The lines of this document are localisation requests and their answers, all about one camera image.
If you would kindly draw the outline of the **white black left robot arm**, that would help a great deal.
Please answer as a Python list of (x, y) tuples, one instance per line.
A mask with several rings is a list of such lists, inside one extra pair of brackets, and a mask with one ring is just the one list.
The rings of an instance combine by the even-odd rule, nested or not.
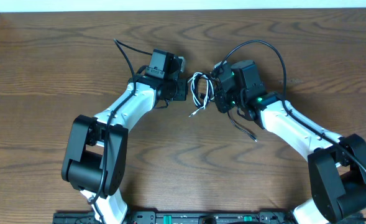
[(188, 85), (179, 76), (185, 59), (152, 55), (129, 79), (126, 91), (93, 117), (75, 118), (62, 165), (62, 179), (79, 190), (100, 223), (122, 223), (127, 204), (119, 190), (126, 168), (128, 134), (158, 101), (185, 101)]

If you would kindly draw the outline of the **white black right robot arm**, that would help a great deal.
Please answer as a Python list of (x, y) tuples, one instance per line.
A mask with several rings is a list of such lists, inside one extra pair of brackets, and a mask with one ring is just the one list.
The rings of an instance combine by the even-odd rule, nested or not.
[(215, 103), (279, 136), (308, 163), (311, 198), (293, 210), (296, 223), (338, 223), (366, 208), (366, 142), (328, 131), (267, 92), (257, 65), (244, 60), (214, 66)]

